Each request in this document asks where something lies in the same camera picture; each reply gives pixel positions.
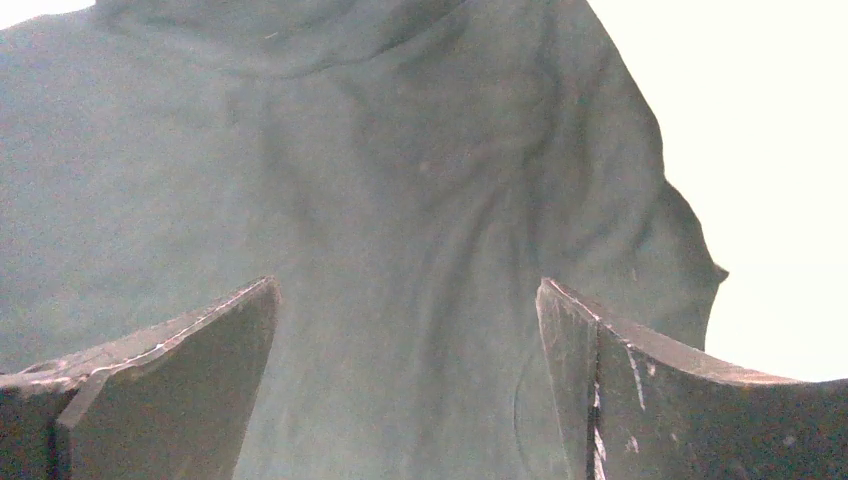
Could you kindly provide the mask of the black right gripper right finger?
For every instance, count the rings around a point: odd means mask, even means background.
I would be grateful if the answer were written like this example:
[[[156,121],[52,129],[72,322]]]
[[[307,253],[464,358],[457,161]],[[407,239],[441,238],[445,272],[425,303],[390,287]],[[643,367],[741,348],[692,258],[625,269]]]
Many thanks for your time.
[[[544,279],[536,309],[571,479],[843,479],[847,383],[747,369]]]

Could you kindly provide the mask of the black t shirt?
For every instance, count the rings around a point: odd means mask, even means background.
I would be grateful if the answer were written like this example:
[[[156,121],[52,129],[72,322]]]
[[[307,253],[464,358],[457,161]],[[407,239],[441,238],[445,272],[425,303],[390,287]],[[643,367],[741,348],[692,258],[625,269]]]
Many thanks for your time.
[[[585,1],[99,1],[1,33],[1,360],[263,275],[239,479],[560,472],[544,277],[694,348],[721,281]]]

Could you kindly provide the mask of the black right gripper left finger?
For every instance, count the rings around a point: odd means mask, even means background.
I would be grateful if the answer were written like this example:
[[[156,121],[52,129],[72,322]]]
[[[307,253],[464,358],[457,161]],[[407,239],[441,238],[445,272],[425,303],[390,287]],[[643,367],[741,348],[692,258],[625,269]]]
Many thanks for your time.
[[[5,479],[229,479],[281,307],[261,277],[211,305],[1,378]]]

